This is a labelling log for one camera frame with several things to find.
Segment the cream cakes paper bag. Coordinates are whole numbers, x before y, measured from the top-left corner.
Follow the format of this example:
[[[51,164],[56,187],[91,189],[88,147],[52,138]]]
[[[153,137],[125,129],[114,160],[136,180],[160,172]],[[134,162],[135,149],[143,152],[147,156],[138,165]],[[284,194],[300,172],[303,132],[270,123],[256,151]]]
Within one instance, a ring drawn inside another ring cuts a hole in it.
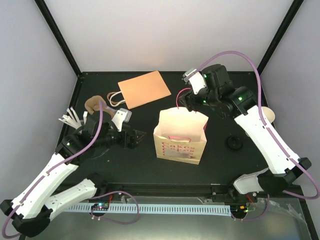
[[[198,165],[207,138],[209,117],[198,111],[179,106],[161,110],[153,131],[156,157],[180,163]]]

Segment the brown pulp cup carriers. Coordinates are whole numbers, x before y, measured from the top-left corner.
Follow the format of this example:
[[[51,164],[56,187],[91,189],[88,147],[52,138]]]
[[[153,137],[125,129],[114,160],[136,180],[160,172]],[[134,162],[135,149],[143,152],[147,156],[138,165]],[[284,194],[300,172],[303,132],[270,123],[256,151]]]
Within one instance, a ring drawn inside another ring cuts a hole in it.
[[[100,110],[100,102],[102,102],[102,110],[113,117],[115,114],[114,110],[107,105],[106,101],[100,95],[95,95],[89,98],[85,102],[84,107],[90,115],[93,115],[95,112]]]

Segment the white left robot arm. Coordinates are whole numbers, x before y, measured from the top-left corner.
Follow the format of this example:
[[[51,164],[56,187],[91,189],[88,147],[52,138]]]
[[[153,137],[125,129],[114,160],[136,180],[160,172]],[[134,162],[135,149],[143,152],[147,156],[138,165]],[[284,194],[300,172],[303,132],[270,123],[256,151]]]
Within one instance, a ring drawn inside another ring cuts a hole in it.
[[[46,167],[19,196],[2,201],[0,209],[7,216],[2,236],[5,239],[20,235],[35,237],[65,209],[109,195],[107,182],[95,172],[69,189],[54,192],[82,163],[100,156],[99,149],[103,152],[111,146],[135,149],[145,135],[127,124],[118,128],[112,120],[88,118],[62,139]]]

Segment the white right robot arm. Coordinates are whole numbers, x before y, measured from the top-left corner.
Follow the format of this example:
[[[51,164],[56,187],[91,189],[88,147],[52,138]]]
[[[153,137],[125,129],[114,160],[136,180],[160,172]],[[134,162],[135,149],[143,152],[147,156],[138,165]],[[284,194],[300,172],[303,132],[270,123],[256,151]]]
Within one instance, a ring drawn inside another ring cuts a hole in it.
[[[254,93],[246,86],[234,87],[224,65],[214,64],[202,72],[193,68],[185,72],[182,79],[191,86],[191,90],[179,97],[188,111],[209,106],[221,118],[232,118],[267,163],[263,170],[236,178],[227,189],[230,200],[238,202],[253,192],[280,193],[311,167],[311,161],[291,150],[267,116],[259,111]]]

